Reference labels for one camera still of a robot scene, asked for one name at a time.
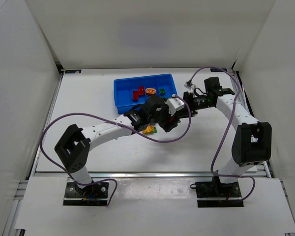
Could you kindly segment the yellow lego brick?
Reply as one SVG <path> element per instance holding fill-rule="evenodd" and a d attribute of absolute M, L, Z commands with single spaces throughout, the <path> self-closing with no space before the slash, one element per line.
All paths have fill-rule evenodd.
<path fill-rule="evenodd" d="M 154 134 L 154 133 L 157 133 L 157 128 L 154 125 L 150 125 L 145 130 L 143 130 L 142 133 L 144 135 Z"/>

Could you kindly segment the red lego brick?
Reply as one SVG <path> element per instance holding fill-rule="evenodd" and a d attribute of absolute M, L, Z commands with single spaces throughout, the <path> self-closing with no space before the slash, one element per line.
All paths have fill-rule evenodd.
<path fill-rule="evenodd" d="M 141 96 L 145 96 L 145 88 L 144 86 L 139 86 L 138 87 L 138 95 Z"/>
<path fill-rule="evenodd" d="M 137 90 L 135 90 L 132 93 L 132 101 L 133 102 L 138 102 L 138 100 L 139 100 L 139 92 Z"/>

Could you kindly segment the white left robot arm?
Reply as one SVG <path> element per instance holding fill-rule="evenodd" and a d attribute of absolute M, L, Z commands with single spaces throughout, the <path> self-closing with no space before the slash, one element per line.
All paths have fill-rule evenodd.
<path fill-rule="evenodd" d="M 72 180 L 78 187 L 85 188 L 92 183 L 86 168 L 92 149 L 113 139 L 142 132 L 150 125 L 158 124 L 169 132 L 177 126 L 177 113 L 184 107 L 184 102 L 177 97 L 165 99 L 153 95 L 113 121 L 84 128 L 70 125 L 56 144 L 55 152 Z"/>

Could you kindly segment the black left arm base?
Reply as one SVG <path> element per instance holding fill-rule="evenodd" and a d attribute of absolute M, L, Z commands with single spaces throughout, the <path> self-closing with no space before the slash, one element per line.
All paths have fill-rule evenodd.
<path fill-rule="evenodd" d="M 114 195 L 118 183 L 114 179 L 104 179 L 91 186 L 80 188 L 76 183 L 68 180 L 66 183 L 63 206 L 107 207 Z"/>

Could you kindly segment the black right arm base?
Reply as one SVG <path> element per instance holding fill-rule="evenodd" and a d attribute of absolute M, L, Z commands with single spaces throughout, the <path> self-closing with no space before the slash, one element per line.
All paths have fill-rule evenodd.
<path fill-rule="evenodd" d="M 196 191 L 198 208 L 244 207 L 238 182 L 221 183 L 213 177 L 192 183 L 190 188 Z"/>

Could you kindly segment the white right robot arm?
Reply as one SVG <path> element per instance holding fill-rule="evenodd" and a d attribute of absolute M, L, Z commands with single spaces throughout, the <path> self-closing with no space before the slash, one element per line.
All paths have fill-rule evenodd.
<path fill-rule="evenodd" d="M 235 101 L 235 93 L 223 88 L 218 77 L 204 80 L 206 92 L 202 95 L 185 92 L 192 115 L 200 109 L 215 107 L 231 122 L 236 131 L 231 149 L 231 158 L 215 172 L 221 184 L 231 184 L 238 180 L 252 166 L 268 161 L 271 157 L 272 127 L 268 122 L 260 122 Z"/>

